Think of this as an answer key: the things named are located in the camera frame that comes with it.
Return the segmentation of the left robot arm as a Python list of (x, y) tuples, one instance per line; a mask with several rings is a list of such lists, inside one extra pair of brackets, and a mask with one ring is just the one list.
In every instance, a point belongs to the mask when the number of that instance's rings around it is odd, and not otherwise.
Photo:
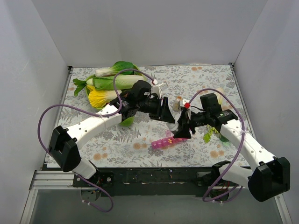
[(162, 97), (167, 83), (156, 84), (139, 80), (131, 90), (123, 92), (102, 110), (73, 126), (53, 130), (49, 153), (64, 172), (73, 171), (83, 177), (90, 187), (99, 183), (95, 165), (80, 156), (79, 150), (93, 137), (137, 112), (147, 113), (150, 119), (174, 124), (168, 98)]

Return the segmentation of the white pill bottle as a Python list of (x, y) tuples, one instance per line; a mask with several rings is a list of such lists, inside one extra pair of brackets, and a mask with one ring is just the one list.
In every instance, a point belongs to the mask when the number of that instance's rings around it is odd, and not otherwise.
[(171, 133), (175, 134), (178, 131), (179, 124), (177, 122), (167, 123), (166, 125)]

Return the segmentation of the pink weekly pill organizer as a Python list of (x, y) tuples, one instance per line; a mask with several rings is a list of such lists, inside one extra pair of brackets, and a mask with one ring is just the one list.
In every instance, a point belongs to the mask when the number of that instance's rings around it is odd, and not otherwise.
[(185, 142), (187, 139), (183, 138), (173, 138), (173, 134), (170, 131), (166, 131), (166, 137), (163, 139), (159, 139), (157, 141), (153, 141), (151, 146), (154, 150), (160, 149), (163, 147), (174, 146), (180, 142)]

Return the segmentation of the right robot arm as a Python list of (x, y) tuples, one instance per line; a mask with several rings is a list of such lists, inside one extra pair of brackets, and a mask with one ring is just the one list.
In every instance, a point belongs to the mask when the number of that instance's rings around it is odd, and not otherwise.
[(259, 202), (287, 192), (290, 189), (290, 163), (285, 157), (276, 157), (267, 151), (253, 136), (245, 132), (244, 122), (231, 110), (223, 110), (214, 93), (200, 97), (202, 112), (194, 113), (188, 100), (181, 99), (181, 110), (177, 123), (170, 130), (175, 138), (189, 139), (195, 129), (209, 125), (237, 148), (249, 164), (246, 169), (234, 161), (222, 161), (212, 167), (207, 176), (210, 186), (233, 182), (246, 187)]

